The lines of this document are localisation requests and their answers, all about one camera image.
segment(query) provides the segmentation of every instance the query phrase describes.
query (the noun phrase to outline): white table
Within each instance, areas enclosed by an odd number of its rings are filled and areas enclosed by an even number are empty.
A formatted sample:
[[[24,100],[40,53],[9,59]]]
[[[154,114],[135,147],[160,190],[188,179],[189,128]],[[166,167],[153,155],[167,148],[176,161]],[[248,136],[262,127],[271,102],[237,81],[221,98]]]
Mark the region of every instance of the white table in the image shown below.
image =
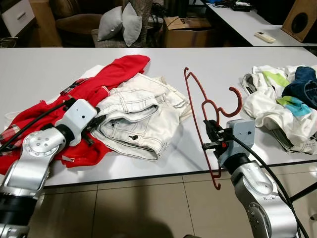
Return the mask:
[[[187,95],[183,76],[184,67],[196,74],[209,98],[228,112],[236,108],[236,98],[228,91],[237,87],[243,98],[245,92],[240,86],[243,75],[254,65],[272,66],[317,64],[317,58],[303,48],[252,47],[252,48],[200,48],[200,49],[0,49],[0,112],[23,110],[48,100],[75,81],[84,71],[97,64],[109,64],[115,58],[128,54],[143,54],[151,58],[145,74],[154,77],[163,75],[167,82]],[[197,87],[192,87],[198,121],[202,113],[198,105],[202,96]],[[237,118],[247,118],[241,112]],[[220,122],[225,126],[227,118]],[[0,117],[2,128],[3,117]],[[286,153],[275,138],[266,130],[256,129],[253,149],[270,165],[303,163],[316,160],[316,156]],[[211,154],[211,164],[217,167]],[[130,179],[148,176],[198,173],[208,169],[201,150],[192,118],[179,128],[171,145],[163,156],[149,162],[111,152],[96,166],[67,169],[56,161],[52,176],[46,185],[94,183],[113,179]]]
[[[317,44],[306,44],[284,32],[282,25],[272,25],[258,15],[254,10],[250,12],[234,11],[230,8],[208,7],[221,17],[228,25],[246,39],[252,46],[317,46]],[[256,32],[263,32],[274,37],[274,43],[267,43],[258,37]]]

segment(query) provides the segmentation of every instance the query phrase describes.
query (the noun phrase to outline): pile of clothes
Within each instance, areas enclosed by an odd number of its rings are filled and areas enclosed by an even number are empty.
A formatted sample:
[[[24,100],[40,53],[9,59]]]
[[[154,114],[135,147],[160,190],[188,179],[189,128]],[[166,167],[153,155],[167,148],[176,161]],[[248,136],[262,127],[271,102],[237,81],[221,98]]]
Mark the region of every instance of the pile of clothes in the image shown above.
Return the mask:
[[[55,159],[68,168],[97,164],[112,150],[146,160],[158,159],[169,145],[179,124],[191,115],[189,100],[168,85],[163,77],[149,78],[144,67],[147,56],[130,55],[107,66],[97,65],[49,102],[40,101],[14,116],[0,134],[0,146],[37,116],[61,104],[69,97],[85,99],[100,109],[95,127],[86,140],[60,151]],[[23,132],[0,154],[0,173],[20,156],[24,137],[61,119],[60,108]]]
[[[246,113],[288,152],[317,154],[317,67],[253,67],[242,85]]]

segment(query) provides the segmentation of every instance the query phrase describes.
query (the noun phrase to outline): white jeans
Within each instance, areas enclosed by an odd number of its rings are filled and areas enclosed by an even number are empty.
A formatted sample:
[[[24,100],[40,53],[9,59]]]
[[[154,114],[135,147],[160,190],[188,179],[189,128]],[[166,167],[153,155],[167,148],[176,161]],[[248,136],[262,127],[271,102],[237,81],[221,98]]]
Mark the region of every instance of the white jeans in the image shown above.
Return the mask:
[[[106,119],[92,135],[112,150],[156,160],[179,123],[191,115],[188,99],[163,78],[137,74],[110,91],[98,105]]]

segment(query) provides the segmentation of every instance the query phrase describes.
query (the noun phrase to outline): red clothing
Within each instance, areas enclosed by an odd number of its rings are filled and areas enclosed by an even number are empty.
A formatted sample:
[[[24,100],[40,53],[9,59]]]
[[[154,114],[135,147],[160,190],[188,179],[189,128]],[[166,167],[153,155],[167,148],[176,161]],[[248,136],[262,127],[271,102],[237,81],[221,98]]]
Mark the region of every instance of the red clothing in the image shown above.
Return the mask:
[[[141,55],[124,56],[115,59],[111,64],[104,67],[95,77],[89,78],[88,80],[77,80],[70,87],[61,92],[59,98],[53,103],[46,104],[45,101],[40,101],[40,103],[21,112],[14,118],[10,127],[0,134],[0,143],[4,144],[27,123],[47,110],[61,104],[64,100],[68,100],[69,96],[75,99],[85,99],[95,107],[102,99],[109,96],[109,90],[129,80],[137,73],[143,73],[143,68],[149,61],[150,58]],[[64,113],[65,111],[63,111],[62,108],[50,113],[23,132],[17,140],[13,141],[10,145],[12,150],[0,155],[0,173],[5,174],[9,166],[15,160],[19,159],[21,142],[28,134],[40,130],[48,123],[55,124],[57,120],[63,117]],[[74,162],[62,160],[62,163],[67,167],[97,164],[103,156],[111,150],[90,134],[88,136],[95,142],[93,145],[89,146],[86,141],[82,140],[78,145],[62,150],[55,156],[55,159],[61,159],[62,155],[75,159]]]

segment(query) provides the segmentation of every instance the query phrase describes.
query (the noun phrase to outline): remote control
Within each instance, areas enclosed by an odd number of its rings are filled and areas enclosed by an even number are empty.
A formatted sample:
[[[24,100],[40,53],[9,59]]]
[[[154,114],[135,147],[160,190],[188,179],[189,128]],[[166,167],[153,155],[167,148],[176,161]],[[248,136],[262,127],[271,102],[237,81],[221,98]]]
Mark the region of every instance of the remote control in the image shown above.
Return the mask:
[[[273,43],[275,41],[275,39],[273,37],[268,36],[268,35],[266,35],[266,34],[264,34],[262,32],[256,32],[254,35],[256,37],[259,37],[260,39],[268,42],[268,43]]]

